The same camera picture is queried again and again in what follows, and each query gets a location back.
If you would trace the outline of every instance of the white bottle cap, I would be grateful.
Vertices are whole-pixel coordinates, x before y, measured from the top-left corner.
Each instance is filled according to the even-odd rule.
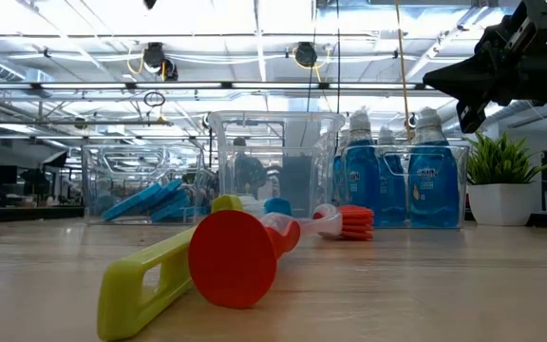
[[[364,108],[355,111],[349,116],[349,130],[370,130],[370,121]]]
[[[377,144],[395,144],[396,140],[394,139],[394,136],[392,135],[391,129],[381,126],[381,129],[379,129],[379,138],[377,139]]]
[[[417,117],[417,128],[428,126],[441,126],[441,117],[438,116],[436,110],[426,107]]]

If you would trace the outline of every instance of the desk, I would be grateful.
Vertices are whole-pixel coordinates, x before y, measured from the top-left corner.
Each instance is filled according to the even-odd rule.
[[[96,341],[106,265],[179,229],[0,223],[0,341]],[[135,341],[546,341],[547,230],[304,239],[251,310],[181,297]]]

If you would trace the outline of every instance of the clear plastic bin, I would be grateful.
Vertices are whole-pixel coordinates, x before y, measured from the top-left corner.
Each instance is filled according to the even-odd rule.
[[[210,207],[202,165],[193,145],[84,145],[85,222],[195,223]]]
[[[306,218],[332,198],[332,159],[345,119],[335,113],[211,113],[217,134],[220,193],[238,195],[260,217],[265,201],[282,198]]]
[[[467,184],[467,158],[469,147],[467,146],[434,146],[434,145],[369,145],[369,146],[352,146],[344,149],[342,153],[342,172],[345,175],[345,184],[341,192],[342,204],[356,203],[352,198],[353,194],[357,194],[355,184],[365,184],[364,182],[356,182],[356,175],[349,172],[349,160],[352,154],[362,153],[363,156],[375,156],[374,159],[367,157],[367,160],[376,160],[379,169],[379,180],[367,180],[366,187],[371,189],[371,194],[376,197],[372,209],[375,212],[375,229],[381,228],[450,228],[460,229],[463,226],[465,213],[465,189]],[[416,165],[419,158],[427,158],[429,167],[426,170],[417,171]],[[440,183],[435,181],[439,172],[443,169],[453,170],[452,166],[457,168],[457,172],[443,172],[446,175],[452,175],[456,178],[457,187],[453,181],[446,182],[440,186]],[[425,192],[420,194],[419,187],[422,187],[422,181],[429,182],[435,191],[427,192],[428,196],[433,196],[433,199],[426,198]],[[395,201],[396,194],[404,192],[400,198],[403,201]],[[421,200],[421,203],[432,203],[429,211],[424,211],[423,206],[418,207],[415,204]],[[436,204],[437,200],[446,201],[448,205]]]

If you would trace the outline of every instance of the orange suction cup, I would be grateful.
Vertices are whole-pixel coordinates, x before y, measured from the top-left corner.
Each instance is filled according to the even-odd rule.
[[[246,309],[272,287],[277,259],[298,242],[299,224],[278,233],[250,214],[218,211],[203,220],[189,244],[189,270],[211,303]]]

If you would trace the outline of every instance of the potted plant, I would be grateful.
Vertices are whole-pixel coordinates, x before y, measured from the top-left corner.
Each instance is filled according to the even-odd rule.
[[[512,142],[507,134],[493,140],[476,133],[467,162],[468,193],[478,224],[525,225],[533,209],[529,185],[547,165],[532,166],[525,140]]]

